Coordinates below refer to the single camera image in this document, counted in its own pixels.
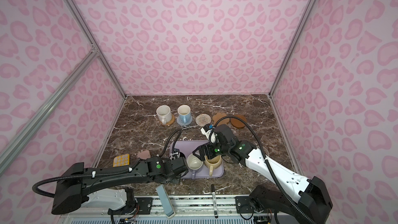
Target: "brown marble table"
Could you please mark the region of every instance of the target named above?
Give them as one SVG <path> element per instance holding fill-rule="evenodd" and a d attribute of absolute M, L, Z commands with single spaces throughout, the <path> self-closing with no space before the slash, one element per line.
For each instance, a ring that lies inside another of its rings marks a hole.
<path fill-rule="evenodd" d="M 101 157 L 98 167 L 112 167 L 113 158 L 130 154 L 133 159 L 138 152 L 149 150 L 152 156 L 159 154 L 168 136 L 181 126 L 175 121 L 168 127 L 162 126 L 156 116 L 156 108 L 168 105 L 172 113 L 178 117 L 177 108 L 186 104 L 191 107 L 194 117 L 206 113 L 211 117 L 217 112 L 226 114 L 242 114 L 248 124 L 261 138 L 264 148 L 275 161 L 292 169 L 290 158 L 282 140 L 271 105 L 266 95 L 191 95 L 191 96 L 130 96 L 117 120 L 110 140 Z M 228 123 L 235 135 L 256 143 L 247 128 L 237 129 Z M 183 128 L 180 140 L 203 140 L 195 119 Z M 224 175 L 213 179 L 182 180 L 179 185 L 168 183 L 165 188 L 170 195 L 197 195 L 210 193 L 214 184 L 218 194 L 250 194 L 258 185 L 276 186 L 259 173 L 239 164 L 224 162 Z M 136 195 L 156 195 L 157 183 L 129 184 L 117 188 L 131 187 Z"/>

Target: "mug handle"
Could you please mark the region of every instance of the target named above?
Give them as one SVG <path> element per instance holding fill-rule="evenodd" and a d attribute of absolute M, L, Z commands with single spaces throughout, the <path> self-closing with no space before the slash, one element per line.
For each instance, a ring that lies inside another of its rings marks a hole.
<path fill-rule="evenodd" d="M 213 176 L 213 169 L 214 169 L 214 166 L 210 166 L 210 170 L 209 170 L 209 176 Z"/>

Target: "pink wallpaper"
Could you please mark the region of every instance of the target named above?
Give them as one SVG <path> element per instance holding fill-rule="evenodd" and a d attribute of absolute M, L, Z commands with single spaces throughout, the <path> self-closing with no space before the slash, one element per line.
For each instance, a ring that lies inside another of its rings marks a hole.
<path fill-rule="evenodd" d="M 0 153 L 86 56 L 62 0 L 0 0 Z"/>
<path fill-rule="evenodd" d="M 92 161 L 122 98 L 98 60 L 88 68 L 23 152 L 0 178 L 0 222 L 49 224 L 52 199 L 32 191 L 72 164 Z M 41 188 L 54 192 L 55 183 Z"/>
<path fill-rule="evenodd" d="M 275 100 L 333 224 L 398 222 L 398 0 L 320 0 Z"/>
<path fill-rule="evenodd" d="M 75 0 L 128 94 L 267 93 L 307 0 Z"/>

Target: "pink leopard print wall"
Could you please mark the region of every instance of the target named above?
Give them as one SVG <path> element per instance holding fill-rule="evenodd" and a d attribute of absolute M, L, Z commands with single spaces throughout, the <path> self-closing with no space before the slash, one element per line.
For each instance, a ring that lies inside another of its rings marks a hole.
<path fill-rule="evenodd" d="M 267 93 L 307 0 L 75 0 L 128 94 Z"/>
<path fill-rule="evenodd" d="M 0 153 L 90 50 L 62 0 L 0 0 Z"/>
<path fill-rule="evenodd" d="M 398 222 L 398 0 L 320 0 L 275 97 L 333 224 Z"/>
<path fill-rule="evenodd" d="M 0 222 L 50 224 L 52 199 L 32 185 L 63 174 L 72 164 L 90 167 L 122 102 L 95 60 L 23 152 L 0 178 Z M 54 192 L 55 183 L 41 186 Z"/>

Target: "light blue mug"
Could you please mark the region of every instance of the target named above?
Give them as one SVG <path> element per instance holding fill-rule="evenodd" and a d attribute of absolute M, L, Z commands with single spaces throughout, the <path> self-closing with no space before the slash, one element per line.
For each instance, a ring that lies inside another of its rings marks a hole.
<path fill-rule="evenodd" d="M 178 107 L 177 112 L 181 123 L 188 124 L 191 121 L 191 108 L 189 106 L 181 105 Z"/>

